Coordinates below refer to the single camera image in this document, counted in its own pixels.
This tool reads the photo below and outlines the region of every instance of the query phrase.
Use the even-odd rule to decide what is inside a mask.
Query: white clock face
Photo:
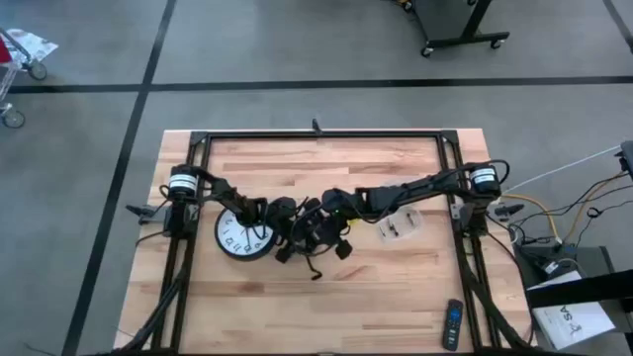
[[[261,252],[273,242],[272,228],[264,225],[244,227],[231,211],[224,210],[216,224],[216,239],[223,250],[236,257],[248,257]]]

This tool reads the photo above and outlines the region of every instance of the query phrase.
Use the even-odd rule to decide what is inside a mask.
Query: metal rod
[[[482,243],[479,237],[471,236],[471,244],[473,246],[473,257],[475,259],[475,266],[477,267],[477,278],[484,286],[484,290],[489,295],[491,294],[491,286],[488,282],[488,271],[486,270],[486,262],[484,261],[484,254],[482,253]],[[488,332],[491,336],[491,345],[493,347],[501,347],[501,341],[499,339],[497,326],[493,321],[493,318],[486,313],[486,322],[488,324]]]
[[[488,7],[491,5],[491,2],[493,2],[493,0],[479,0],[477,2],[471,17],[468,19],[468,23],[464,28],[462,38],[471,38],[475,35],[479,25],[482,23],[482,19],[484,19],[484,15],[486,15],[486,12],[488,11]]]
[[[202,154],[201,167],[208,169],[209,159],[211,156],[211,135],[207,134],[204,139],[204,150]],[[200,180],[198,182],[198,196],[202,196],[205,182]],[[191,281],[191,270],[194,261],[194,251],[196,249],[196,239],[198,237],[198,225],[200,224],[200,216],[202,214],[202,206],[199,207],[197,212],[195,226],[192,228],[192,234],[187,238],[187,249],[185,250],[185,256],[183,261],[183,269],[185,270],[185,277],[183,282],[183,288],[178,295],[178,301],[176,302],[176,313],[174,315],[174,327],[171,333],[171,348],[178,351],[180,348],[180,341],[182,338],[182,325],[185,319],[185,309],[187,307],[187,295],[189,294],[189,282]]]
[[[529,290],[533,308],[633,298],[633,269]]]
[[[264,131],[264,132],[209,132],[212,138],[351,138],[351,137],[428,137],[436,138],[441,131]]]
[[[459,149],[459,141],[452,142],[453,153],[455,156],[455,166],[459,167],[463,164],[461,155],[457,155],[456,152]],[[437,153],[439,155],[440,166],[442,170],[449,169],[448,158],[446,157],[446,148],[444,147],[444,137],[440,135],[437,139]],[[455,204],[455,197],[452,195],[446,195],[448,206]],[[464,304],[466,305],[466,315],[468,317],[468,326],[471,330],[471,337],[473,341],[473,348],[475,350],[482,347],[482,335],[479,330],[479,323],[477,322],[477,313],[475,310],[475,303],[473,301],[473,294],[466,283],[464,277],[467,273],[466,268],[468,261],[466,260],[466,250],[464,249],[464,241],[462,234],[459,232],[459,223],[451,219],[451,227],[453,229],[453,238],[455,239],[455,255],[457,257],[457,267],[459,268],[460,283],[462,284],[462,290],[464,292]]]
[[[196,145],[190,144],[187,149],[187,164],[193,164],[194,156],[196,152]],[[167,251],[167,261],[165,262],[165,272],[162,277],[162,285],[160,287],[160,298],[165,295],[165,292],[171,285],[174,269],[176,268],[176,257],[178,256],[178,238],[172,237],[169,241],[169,250]],[[158,349],[162,344],[163,331],[165,328],[165,318],[162,316],[156,324],[156,329],[153,332],[150,349]]]

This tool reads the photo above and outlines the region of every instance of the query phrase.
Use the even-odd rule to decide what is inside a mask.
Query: black floor stripe
[[[99,275],[99,269],[101,268],[101,262],[103,261],[103,255],[108,243],[108,237],[110,235],[110,229],[112,227],[112,221],[114,219],[115,211],[117,209],[117,203],[119,202],[119,196],[121,195],[121,189],[126,177],[126,171],[128,170],[128,164],[130,163],[130,155],[132,154],[132,148],[135,143],[136,132],[140,123],[143,109],[147,100],[148,89],[156,72],[156,66],[160,53],[162,51],[165,35],[169,27],[169,22],[174,12],[176,0],[167,0],[165,10],[160,20],[158,33],[154,40],[154,45],[149,55],[149,61],[145,68],[145,75],[142,79],[142,85],[138,96],[136,97],[135,105],[132,110],[130,121],[128,122],[128,128],[123,140],[121,151],[119,152],[119,158],[117,159],[117,165],[115,172],[110,183],[110,189],[108,191],[108,197],[101,214],[101,220],[97,227],[97,234],[95,241],[90,252],[90,259],[88,260],[88,267],[84,274],[81,289],[79,291],[79,297],[75,305],[75,310],[68,326],[68,332],[66,339],[64,340],[63,349],[61,351],[62,356],[74,356],[77,354],[79,342],[81,341],[81,332],[90,309],[90,302],[95,290],[95,284]]]
[[[426,87],[478,87],[478,86],[551,86],[551,85],[606,85],[633,84],[633,75],[536,77],[536,78],[464,78],[464,79],[378,79],[378,80],[301,80],[256,82],[211,82],[169,84],[113,84],[113,85],[61,85],[18,86],[13,94],[44,93],[129,93],[199,92],[284,89],[370,89],[370,88],[426,88]]]
[[[606,11],[609,12],[611,19],[615,23],[615,26],[617,26],[617,29],[620,31],[620,34],[629,45],[629,49],[631,50],[631,52],[633,52],[633,35],[631,35],[631,31],[624,23],[624,20],[622,20],[620,14],[617,12],[615,5],[613,5],[613,2],[611,0],[602,0],[602,2],[606,7]]]
[[[141,84],[89,84],[89,85],[24,85],[13,86],[10,94],[53,93],[130,93],[141,90]]]
[[[481,78],[481,79],[385,79],[385,80],[308,80],[266,82],[219,82],[152,84],[150,92],[195,92],[230,90],[281,89],[345,89],[345,88],[423,88],[476,86],[534,86],[534,85],[595,85],[631,84],[633,75],[539,77],[539,78]]]

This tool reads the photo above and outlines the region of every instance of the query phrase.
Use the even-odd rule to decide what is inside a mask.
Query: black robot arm
[[[211,194],[198,198],[198,179],[211,184]],[[169,179],[168,199],[172,204],[176,202],[202,204],[207,201],[215,201],[235,214],[237,220],[244,226],[252,226],[263,222],[262,212],[266,200],[263,198],[249,199],[231,187],[224,178],[216,177],[202,167],[180,164],[171,168]]]
[[[288,243],[278,250],[276,258],[285,263],[294,253],[314,257],[336,246],[336,254],[344,259],[352,252],[351,244],[341,237],[349,221],[377,223],[399,207],[443,194],[456,195],[464,203],[458,226],[464,232],[483,234],[487,231],[486,209],[500,196],[500,183],[507,176],[506,168],[504,177],[497,178],[493,163],[498,162],[506,164],[500,160],[467,163],[401,185],[357,188],[353,194],[336,188],[327,190],[321,201],[308,201],[290,231],[283,234]]]

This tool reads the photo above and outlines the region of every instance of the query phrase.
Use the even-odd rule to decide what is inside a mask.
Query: black metal frame
[[[449,161],[447,156],[446,145],[450,146],[450,149],[454,155],[455,165],[461,166],[463,164],[461,149],[459,145],[459,137],[456,131],[259,131],[259,132],[191,132],[189,149],[187,152],[187,160],[188,164],[196,164],[195,158],[197,152],[202,147],[202,159],[199,163],[203,167],[209,166],[211,147],[213,139],[216,138],[261,138],[261,139],[284,139],[284,138],[306,138],[306,139],[315,139],[318,137],[328,137],[328,138],[350,138],[350,137],[421,137],[421,138],[433,138],[437,144],[438,156],[440,161],[440,167],[442,170],[449,169]],[[199,193],[202,193],[204,183],[199,182]],[[447,202],[449,208],[455,204],[455,197],[452,195],[447,195]],[[510,350],[501,348],[500,340],[498,336],[498,330],[495,326],[495,323],[489,313],[487,312],[487,323],[491,333],[491,341],[492,347],[483,346],[481,331],[479,328],[479,323],[477,320],[477,313],[475,309],[474,299],[473,299],[473,289],[471,288],[471,284],[473,279],[472,270],[466,258],[466,251],[464,249],[464,234],[462,228],[460,226],[458,219],[451,219],[451,227],[453,229],[453,237],[455,239],[455,247],[456,247],[456,257],[457,263],[460,272],[460,279],[462,283],[462,289],[464,292],[464,303],[466,305],[466,315],[468,317],[468,323],[472,335],[473,348],[477,354],[503,354],[504,352],[508,352]],[[152,340],[150,343],[149,350],[137,350],[136,353],[129,353],[131,351],[124,351],[123,354],[127,355],[151,355],[151,354],[171,354],[171,355],[179,355],[178,349],[180,346],[180,339],[182,335],[182,326],[184,320],[184,313],[187,303],[187,292],[189,288],[189,282],[191,277],[191,268],[193,266],[193,256],[194,249],[196,246],[196,238],[197,238],[197,229],[198,229],[199,220],[195,220],[195,229],[191,236],[186,239],[186,250],[183,259],[182,268],[184,272],[179,271],[179,275],[182,273],[182,278],[184,281],[178,281],[178,301],[176,304],[175,317],[173,321],[173,329],[171,334],[171,340],[168,347],[162,347],[162,339],[163,339],[163,331],[164,331],[164,313],[163,316],[159,319],[159,322],[154,327],[152,331]],[[486,266],[484,262],[484,256],[481,249],[481,244],[479,242],[479,238],[476,236],[471,236],[472,244],[473,244],[473,256],[475,260],[476,273],[478,278],[478,286],[477,288],[483,288],[488,297],[490,297],[490,286],[488,284],[488,278],[486,273]],[[161,287],[161,304],[164,304],[165,298],[170,298],[171,301],[175,298],[175,296],[169,295],[167,296],[170,288],[173,290],[173,286],[176,281],[174,281],[174,271],[176,264],[176,256],[179,250],[179,241],[177,239],[172,239],[169,245],[169,250],[167,252],[167,260],[165,263],[165,272],[163,275],[162,287]],[[535,351],[531,350],[520,350],[521,354],[532,354]],[[511,350],[511,353],[507,354],[516,354],[515,350]]]
[[[422,56],[430,55],[430,52],[428,52],[428,54],[425,54],[427,49],[434,50],[436,48],[446,48],[453,45],[467,45],[467,44],[479,44],[479,43],[490,42],[493,48],[497,48],[497,46],[494,46],[494,44],[500,41],[507,40],[507,38],[510,36],[510,32],[499,32],[499,33],[492,33],[492,34],[480,34],[478,32],[479,25],[482,23],[482,20],[484,19],[484,16],[486,15],[486,12],[488,11],[488,8],[490,7],[492,2],[493,0],[478,0],[477,1],[477,3],[475,4],[475,8],[473,9],[473,12],[468,19],[468,23],[464,27],[464,30],[462,31],[461,36],[458,38],[430,39],[428,37],[427,30],[424,29],[424,23],[416,14],[415,18],[417,19],[420,26],[422,27],[422,31],[424,33],[424,36],[426,37],[426,44],[421,51]],[[413,4],[413,11],[415,12],[415,0],[413,0],[412,4]]]

